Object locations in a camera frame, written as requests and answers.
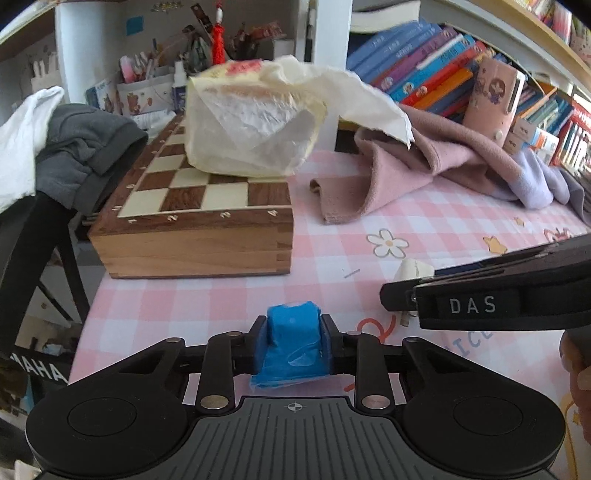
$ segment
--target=orange book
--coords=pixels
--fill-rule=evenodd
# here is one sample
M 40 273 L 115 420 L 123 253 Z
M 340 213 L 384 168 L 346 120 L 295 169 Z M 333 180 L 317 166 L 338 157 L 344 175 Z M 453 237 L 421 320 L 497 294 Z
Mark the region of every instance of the orange book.
M 439 70 L 439 72 L 429 78 L 425 83 L 423 83 L 400 103 L 403 105 L 414 106 L 414 104 L 417 103 L 422 97 L 439 87 L 459 69 L 465 67 L 473 58 L 488 50 L 490 50 L 491 56 L 494 55 L 492 49 L 486 48 L 484 43 L 477 41 L 476 44 L 467 49 L 465 52 L 459 54 L 455 59 Z
M 448 93 L 454 91 L 462 83 L 470 80 L 473 76 L 474 74 L 471 70 L 467 68 L 459 69 L 445 82 L 443 82 L 439 87 L 437 87 L 431 93 L 428 93 L 423 98 L 421 98 L 417 103 L 413 105 L 413 107 L 418 108 L 419 110 L 426 110 L 432 104 L 445 97 Z
M 554 92 L 557 90 L 556 87 L 553 87 L 552 85 L 550 85 L 548 83 L 544 83 L 544 82 L 538 82 L 538 83 L 542 87 L 542 90 L 544 92 L 544 96 L 540 100 L 538 100 L 536 103 L 534 103 L 530 108 L 528 108 L 527 110 L 524 110 L 519 115 L 516 115 L 515 120 L 513 120 L 513 123 L 515 123 L 515 121 L 518 118 L 527 118 L 532 113 L 537 112 L 540 108 L 542 108 L 545 105 L 545 103 L 550 99 L 550 97 L 552 95 L 554 95 Z

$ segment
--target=pink cloth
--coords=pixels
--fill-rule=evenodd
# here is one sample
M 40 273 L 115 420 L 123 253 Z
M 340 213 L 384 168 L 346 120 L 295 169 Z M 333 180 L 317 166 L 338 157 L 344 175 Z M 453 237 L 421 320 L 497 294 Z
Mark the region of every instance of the pink cloth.
M 519 165 L 501 147 L 463 125 L 400 105 L 413 125 L 410 150 L 378 131 L 360 129 L 355 142 L 368 176 L 314 179 L 326 223 L 346 223 L 373 212 L 439 175 L 479 193 L 517 200 L 508 184 L 521 176 Z M 334 153 L 335 161 L 347 154 Z

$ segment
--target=black chair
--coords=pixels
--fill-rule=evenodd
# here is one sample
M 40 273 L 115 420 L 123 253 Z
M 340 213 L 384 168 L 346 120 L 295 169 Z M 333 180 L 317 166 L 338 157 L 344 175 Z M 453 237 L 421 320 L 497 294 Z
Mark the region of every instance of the black chair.
M 0 355 L 4 358 L 10 357 L 14 350 L 35 288 L 39 287 L 58 311 L 65 314 L 40 281 L 55 248 L 82 322 L 88 316 L 90 305 L 68 230 L 75 213 L 37 192 L 36 196 L 25 197 L 0 214 Z

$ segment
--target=daisy print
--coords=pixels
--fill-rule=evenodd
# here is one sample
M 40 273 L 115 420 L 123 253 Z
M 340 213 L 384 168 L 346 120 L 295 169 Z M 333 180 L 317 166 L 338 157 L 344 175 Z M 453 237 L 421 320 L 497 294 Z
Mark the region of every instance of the daisy print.
M 370 233 L 365 238 L 374 245 L 374 255 L 378 258 L 386 258 L 388 255 L 395 258 L 406 257 L 403 249 L 408 248 L 408 242 L 404 238 L 395 238 L 390 230 L 384 228 L 377 235 Z

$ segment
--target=hand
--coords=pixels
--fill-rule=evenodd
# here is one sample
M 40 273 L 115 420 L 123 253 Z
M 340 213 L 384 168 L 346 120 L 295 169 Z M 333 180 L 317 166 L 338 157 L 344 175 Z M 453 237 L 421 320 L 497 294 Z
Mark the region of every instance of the hand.
M 591 367 L 585 369 L 579 349 L 566 332 L 560 340 L 560 359 L 570 373 L 570 392 L 579 407 L 585 440 L 591 443 Z

